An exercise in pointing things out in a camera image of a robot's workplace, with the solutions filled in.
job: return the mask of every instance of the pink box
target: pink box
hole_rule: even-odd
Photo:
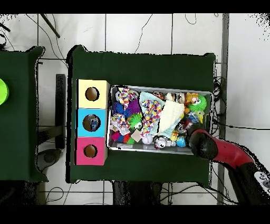
[[[93,145],[95,148],[94,157],[85,155],[85,148]],[[78,137],[76,153],[76,165],[104,165],[107,158],[107,147],[105,137]]]

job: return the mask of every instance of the yellow box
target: yellow box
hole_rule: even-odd
[[[105,80],[78,80],[79,108],[106,109],[108,106],[108,97],[110,84]],[[94,99],[94,93],[97,92],[97,99]]]

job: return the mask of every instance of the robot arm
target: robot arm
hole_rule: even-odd
[[[216,139],[196,126],[189,128],[187,134],[187,145],[195,156],[221,163],[228,169],[240,204],[270,204],[270,182],[248,152],[235,143]]]

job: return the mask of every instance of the blue box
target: blue box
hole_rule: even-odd
[[[96,115],[100,126],[96,131],[90,132],[83,127],[83,120],[87,115]],[[78,109],[78,135],[77,137],[105,137],[107,131],[106,109]]]

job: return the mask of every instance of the dark green tablecloth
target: dark green tablecloth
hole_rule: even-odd
[[[213,91],[215,55],[150,55],[86,52],[81,45],[68,53],[69,63],[66,180],[201,182],[208,186],[209,162],[192,155],[108,151],[104,166],[74,165],[76,79],[132,85]]]
[[[35,167],[37,149],[36,62],[41,46],[0,51],[0,78],[9,97],[0,105],[0,180],[46,181]]]

